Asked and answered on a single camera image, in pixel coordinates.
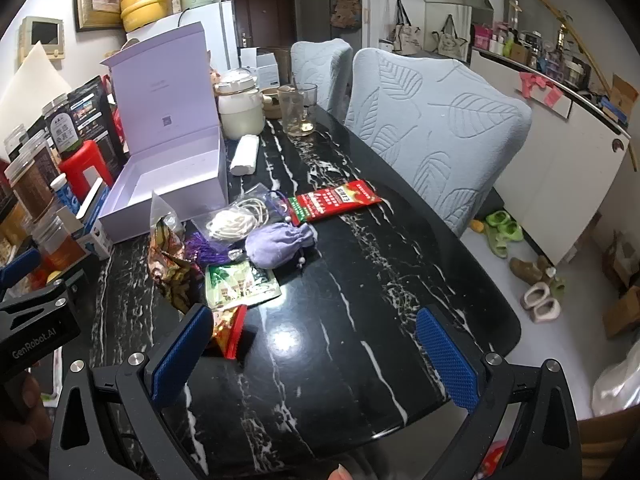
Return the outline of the left hand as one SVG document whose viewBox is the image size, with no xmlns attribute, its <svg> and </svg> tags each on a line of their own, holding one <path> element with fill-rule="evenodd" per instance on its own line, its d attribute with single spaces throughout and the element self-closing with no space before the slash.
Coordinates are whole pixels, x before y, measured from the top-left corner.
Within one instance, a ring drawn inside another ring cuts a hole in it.
<svg viewBox="0 0 640 480">
<path fill-rule="evenodd" d="M 25 451 L 51 437 L 52 422 L 41 400 L 41 389 L 29 372 L 1 385 L 1 442 Z"/>
</svg>

